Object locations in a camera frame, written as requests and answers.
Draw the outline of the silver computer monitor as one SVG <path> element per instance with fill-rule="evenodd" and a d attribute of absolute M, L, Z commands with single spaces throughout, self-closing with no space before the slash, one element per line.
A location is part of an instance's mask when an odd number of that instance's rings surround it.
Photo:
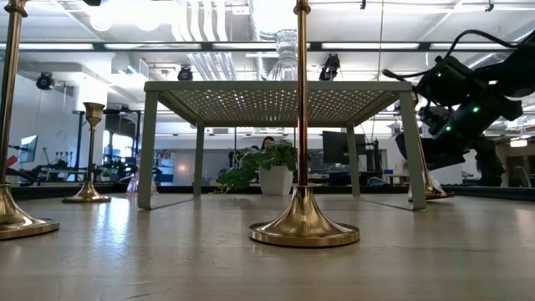
<path fill-rule="evenodd" d="M 20 163 L 34 162 L 37 143 L 38 137 L 36 135 L 31 135 L 21 139 L 18 156 Z"/>

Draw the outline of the medium slim brass candlestick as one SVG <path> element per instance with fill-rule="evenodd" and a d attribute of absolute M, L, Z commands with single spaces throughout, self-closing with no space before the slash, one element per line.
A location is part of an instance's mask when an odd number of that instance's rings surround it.
<path fill-rule="evenodd" d="M 432 169 L 446 167 L 452 163 L 452 159 L 445 156 L 437 149 L 437 143 L 432 138 L 420 138 L 419 141 L 422 176 L 424 180 L 425 199 L 434 200 L 454 196 L 454 193 L 446 193 L 441 185 L 430 174 L 428 165 Z"/>

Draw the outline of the pink ribbed glass candle holder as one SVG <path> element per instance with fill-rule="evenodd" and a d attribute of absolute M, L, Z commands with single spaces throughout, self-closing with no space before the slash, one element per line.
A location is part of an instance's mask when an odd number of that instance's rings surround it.
<path fill-rule="evenodd" d="M 140 180 L 140 155 L 137 155 L 135 157 L 135 167 L 136 170 L 133 173 L 132 177 L 130 178 L 129 184 L 126 188 L 126 193 L 133 195 L 136 194 L 138 191 L 138 185 Z M 151 178 L 151 194 L 156 195 L 158 193 L 157 185 L 155 182 L 155 178 Z"/>

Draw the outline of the black computer monitor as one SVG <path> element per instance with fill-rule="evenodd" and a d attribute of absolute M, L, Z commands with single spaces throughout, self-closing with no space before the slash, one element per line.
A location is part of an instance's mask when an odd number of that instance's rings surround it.
<path fill-rule="evenodd" d="M 349 164 L 348 137 L 344 132 L 323 131 L 323 160 L 329 164 Z M 354 135 L 356 152 L 364 155 L 366 152 L 365 135 Z"/>

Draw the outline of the black table border rail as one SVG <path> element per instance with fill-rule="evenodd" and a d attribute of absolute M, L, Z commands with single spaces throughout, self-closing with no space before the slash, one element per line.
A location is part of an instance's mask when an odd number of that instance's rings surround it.
<path fill-rule="evenodd" d="M 9 191 L 14 200 L 20 201 L 73 196 L 79 189 L 79 186 L 11 186 Z M 407 196 L 408 190 L 405 186 L 364 186 L 360 188 L 360 194 L 403 194 Z M 535 202 L 535 188 L 443 186 L 443 190 L 455 196 Z M 157 191 L 160 195 L 179 194 L 193 196 L 192 186 L 159 186 Z M 321 195 L 352 195 L 350 186 L 313 186 L 313 192 Z"/>

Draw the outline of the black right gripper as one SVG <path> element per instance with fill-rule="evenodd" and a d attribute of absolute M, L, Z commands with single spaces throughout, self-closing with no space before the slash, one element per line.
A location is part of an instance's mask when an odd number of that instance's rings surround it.
<path fill-rule="evenodd" d="M 429 170 L 465 162 L 467 148 L 452 149 L 441 143 L 470 143 L 499 118 L 515 120 L 522 115 L 522 102 L 501 95 L 470 98 L 456 110 L 427 105 L 420 109 L 420 120 L 429 126 L 434 139 L 424 139 L 424 157 Z M 405 134 L 395 137 L 398 150 L 405 158 Z"/>

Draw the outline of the tall brass candlestick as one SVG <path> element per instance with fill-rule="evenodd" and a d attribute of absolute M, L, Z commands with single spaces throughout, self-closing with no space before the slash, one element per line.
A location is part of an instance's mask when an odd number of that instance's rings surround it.
<path fill-rule="evenodd" d="M 298 184 L 288 207 L 270 222 L 249 227 L 249 237 L 257 242 L 283 247 L 341 247 L 359 240 L 359 229 L 337 223 L 319 209 L 308 184 L 308 87 L 307 15 L 308 0 L 296 0 L 298 18 Z"/>
<path fill-rule="evenodd" d="M 58 222 L 32 217 L 21 209 L 7 183 L 9 133 L 22 21 L 28 16 L 27 1 L 8 0 L 4 8 L 9 20 L 0 93 L 0 240 L 31 237 L 59 229 Z"/>

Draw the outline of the pale green perforated metal shelf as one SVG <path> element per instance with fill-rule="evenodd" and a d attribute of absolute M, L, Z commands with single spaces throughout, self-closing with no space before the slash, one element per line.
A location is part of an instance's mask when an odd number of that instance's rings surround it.
<path fill-rule="evenodd" d="M 423 177 L 424 167 L 422 152 L 418 143 L 420 142 L 419 132 L 414 114 L 412 112 L 412 85 L 407 82 L 372 82 L 372 81 L 352 81 L 352 82 L 313 82 L 314 90 L 342 90 L 349 92 L 380 92 L 371 103 L 362 110 L 356 110 L 354 115 L 338 121 L 318 121 L 314 124 L 318 127 L 343 127 L 347 128 L 349 134 L 358 122 L 367 120 L 376 115 L 382 108 L 399 100 L 402 109 L 402 121 L 405 129 L 405 141 L 407 143 L 407 160 L 410 163 L 410 185 L 412 191 L 412 211 L 426 209 L 425 180 Z M 196 171 L 197 178 L 194 183 L 194 194 L 201 195 L 201 169 L 202 155 L 204 151 L 204 127 L 223 127 L 225 125 L 238 126 L 242 122 L 237 117 L 230 117 L 224 120 L 209 120 L 200 117 L 193 110 L 185 107 L 183 101 L 175 97 L 172 92 L 175 90 L 201 90 L 206 91 L 212 97 L 222 91 L 237 91 L 245 94 L 259 94 L 268 91 L 274 94 L 285 91 L 287 96 L 283 101 L 297 106 L 296 112 L 290 120 L 274 120 L 274 125 L 288 126 L 294 125 L 298 128 L 298 184 L 306 186 L 308 184 L 308 91 L 306 83 L 291 81 L 149 81 L 145 84 L 145 109 L 143 120 L 143 137 L 141 150 L 140 182 L 139 193 L 145 200 L 139 205 L 142 209 L 150 210 L 150 189 L 151 176 L 149 172 L 153 166 L 153 156 L 155 149 L 155 119 L 157 115 L 157 104 L 161 102 L 168 109 L 175 112 L 184 120 L 193 123 L 197 127 L 197 147 L 196 147 Z"/>

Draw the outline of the black overhead frame crossbar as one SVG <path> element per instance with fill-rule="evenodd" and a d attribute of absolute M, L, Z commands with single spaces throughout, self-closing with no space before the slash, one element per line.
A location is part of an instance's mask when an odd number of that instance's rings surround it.
<path fill-rule="evenodd" d="M 456 44 L 442 42 L 309 42 L 307 50 L 310 52 L 445 52 L 453 49 L 457 52 L 490 53 L 508 52 L 516 46 L 511 43 L 491 41 L 467 42 Z M 24 52 L 273 52 L 277 49 L 274 42 L 26 42 L 20 44 Z"/>

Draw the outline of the short brass candlestick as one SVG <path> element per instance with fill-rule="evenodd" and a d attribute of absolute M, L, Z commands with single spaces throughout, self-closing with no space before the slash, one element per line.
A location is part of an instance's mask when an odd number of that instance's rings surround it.
<path fill-rule="evenodd" d="M 62 203 L 98 203 L 110 202 L 109 196 L 103 196 L 98 193 L 93 180 L 93 163 L 94 163 L 94 137 L 97 124 L 102 120 L 104 105 L 94 102 L 84 102 L 85 119 L 89 123 L 89 150 L 88 166 L 86 178 L 81 189 L 74 195 L 65 197 Z"/>

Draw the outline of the green plant in white pot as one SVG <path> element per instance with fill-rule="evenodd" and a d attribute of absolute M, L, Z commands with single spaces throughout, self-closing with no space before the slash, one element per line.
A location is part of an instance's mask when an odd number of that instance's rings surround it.
<path fill-rule="evenodd" d="M 297 153 L 288 140 L 275 140 L 263 149 L 241 149 L 234 155 L 237 165 L 220 170 L 215 181 L 217 192 L 244 191 L 257 181 L 264 195 L 287 195 L 297 170 Z"/>

